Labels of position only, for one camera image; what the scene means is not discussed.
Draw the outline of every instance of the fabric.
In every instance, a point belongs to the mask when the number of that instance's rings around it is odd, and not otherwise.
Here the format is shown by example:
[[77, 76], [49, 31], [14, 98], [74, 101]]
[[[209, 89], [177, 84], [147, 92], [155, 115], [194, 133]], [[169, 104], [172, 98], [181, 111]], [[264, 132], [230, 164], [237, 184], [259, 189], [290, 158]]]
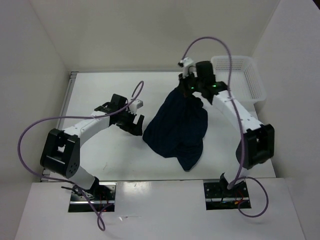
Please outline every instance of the fabric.
[[142, 139], [164, 158], [176, 157], [190, 171], [203, 152], [208, 113], [200, 98], [184, 97], [175, 88], [149, 123]]

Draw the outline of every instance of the red wire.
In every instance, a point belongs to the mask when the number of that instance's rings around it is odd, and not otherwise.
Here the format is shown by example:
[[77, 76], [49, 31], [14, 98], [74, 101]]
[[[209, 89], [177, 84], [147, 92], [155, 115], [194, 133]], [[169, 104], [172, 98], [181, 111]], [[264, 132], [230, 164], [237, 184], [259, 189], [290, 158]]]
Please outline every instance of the red wire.
[[238, 193], [241, 195], [241, 200], [238, 202], [238, 204], [242, 203], [244, 201], [244, 195], [240, 190], [238, 190]]
[[103, 192], [104, 195], [105, 195], [105, 200], [106, 200], [106, 204], [108, 205], [109, 204], [109, 200], [108, 200], [108, 197], [107, 197], [107, 194], [105, 192]]

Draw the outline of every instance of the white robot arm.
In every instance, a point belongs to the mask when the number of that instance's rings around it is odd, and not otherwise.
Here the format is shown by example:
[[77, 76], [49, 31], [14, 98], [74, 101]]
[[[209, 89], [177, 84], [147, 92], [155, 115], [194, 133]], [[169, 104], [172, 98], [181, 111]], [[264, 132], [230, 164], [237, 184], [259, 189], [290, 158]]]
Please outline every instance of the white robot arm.
[[[201, 61], [195, 64], [191, 58], [186, 57], [178, 65], [183, 68], [182, 73], [179, 75], [178, 88], [180, 91], [186, 97], [194, 92], [201, 93], [202, 97], [215, 105], [234, 128], [240, 131], [235, 108], [228, 93], [228, 86], [222, 81], [216, 81], [211, 62]], [[272, 125], [264, 125], [253, 117], [234, 97], [232, 99], [240, 116], [245, 147], [244, 163], [239, 177], [245, 177], [248, 176], [253, 166], [264, 163], [274, 155], [275, 130]], [[239, 143], [235, 151], [237, 161], [232, 162], [229, 169], [220, 177], [220, 185], [225, 193], [229, 192], [227, 186], [237, 175], [241, 162], [241, 153], [242, 148]], [[234, 187], [242, 181], [235, 182]]]
[[134, 123], [137, 110], [143, 106], [141, 100], [136, 99], [126, 110], [115, 115], [96, 118], [123, 108], [127, 101], [125, 97], [114, 94], [110, 102], [94, 110], [90, 115], [92, 118], [63, 130], [52, 129], [47, 136], [40, 164], [69, 179], [84, 189], [88, 197], [94, 198], [95, 192], [102, 186], [99, 186], [98, 178], [80, 166], [80, 148], [95, 134], [113, 124], [135, 136], [141, 136], [144, 116], [140, 115], [137, 124]]

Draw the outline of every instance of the white tabletop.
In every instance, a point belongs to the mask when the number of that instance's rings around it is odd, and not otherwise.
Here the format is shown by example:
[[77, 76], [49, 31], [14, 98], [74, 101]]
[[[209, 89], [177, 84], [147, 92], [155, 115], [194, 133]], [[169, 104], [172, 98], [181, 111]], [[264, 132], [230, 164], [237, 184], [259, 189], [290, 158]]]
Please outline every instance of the white tabletop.
[[[15, 240], [305, 239], [285, 180], [260, 181], [269, 208], [258, 218], [237, 209], [206, 210], [201, 180], [118, 182], [115, 212], [102, 214], [105, 232], [93, 212], [68, 213], [70, 191], [60, 188], [65, 184], [33, 183]], [[252, 209], [243, 211], [254, 215], [264, 208], [265, 195], [254, 181], [247, 188]]]
[[[108, 102], [113, 94], [130, 98], [139, 81], [144, 88], [139, 96], [144, 106], [138, 114], [145, 116], [143, 130], [153, 119], [167, 95], [178, 85], [178, 72], [103, 72], [78, 73], [74, 82], [68, 116], [88, 116]], [[163, 158], [153, 152], [141, 136], [132, 136], [112, 125], [93, 136], [80, 150], [80, 164], [102, 181], [196, 180], [217, 179], [236, 159], [240, 134], [207, 100], [208, 129], [203, 140], [203, 153], [197, 165], [185, 172], [176, 158]], [[256, 116], [253, 104], [246, 107]], [[64, 121], [63, 128], [79, 120]], [[274, 178], [270, 160], [255, 166], [251, 176]]]

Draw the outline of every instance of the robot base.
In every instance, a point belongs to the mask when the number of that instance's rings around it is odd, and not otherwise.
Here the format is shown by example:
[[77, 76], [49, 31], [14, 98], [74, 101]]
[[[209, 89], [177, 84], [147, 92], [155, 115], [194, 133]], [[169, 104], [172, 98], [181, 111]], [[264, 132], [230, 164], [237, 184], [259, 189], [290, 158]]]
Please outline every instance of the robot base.
[[[91, 203], [93, 204], [94, 208], [98, 212], [108, 204], [110, 206], [108, 206], [104, 212], [114, 212], [117, 183], [101, 181], [99, 184], [104, 185], [109, 189], [109, 191], [105, 193], [107, 197], [105, 199], [101, 199], [100, 197], [95, 197], [93, 200], [91, 200]], [[68, 212], [69, 213], [85, 213], [85, 212], [93, 212], [93, 210], [83, 196], [79, 196], [72, 192], [70, 197]]]
[[246, 182], [242, 182], [237, 191], [229, 196], [223, 195], [219, 180], [204, 180], [203, 188], [206, 210], [237, 209], [241, 201], [241, 209], [251, 208]]

